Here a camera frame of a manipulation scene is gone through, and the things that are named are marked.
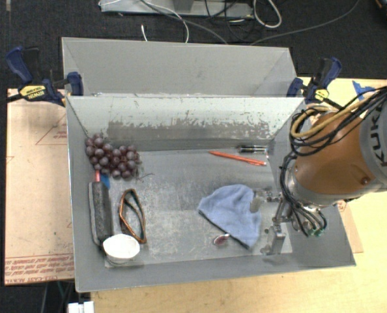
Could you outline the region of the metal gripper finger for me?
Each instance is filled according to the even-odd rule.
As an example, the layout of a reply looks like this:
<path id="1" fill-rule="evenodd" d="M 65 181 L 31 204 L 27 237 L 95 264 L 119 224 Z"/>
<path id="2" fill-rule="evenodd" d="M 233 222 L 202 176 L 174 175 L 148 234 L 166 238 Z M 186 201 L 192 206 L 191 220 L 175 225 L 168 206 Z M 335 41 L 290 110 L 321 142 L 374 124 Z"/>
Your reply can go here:
<path id="1" fill-rule="evenodd" d="M 281 254 L 286 234 L 283 232 L 280 224 L 273 224 L 267 230 L 267 240 L 265 246 L 260 249 L 261 254 L 265 256 Z"/>
<path id="2" fill-rule="evenodd" d="M 280 194 L 274 194 L 271 190 L 254 190 L 250 202 L 250 212 L 256 213 L 264 204 L 279 202 L 280 198 Z"/>

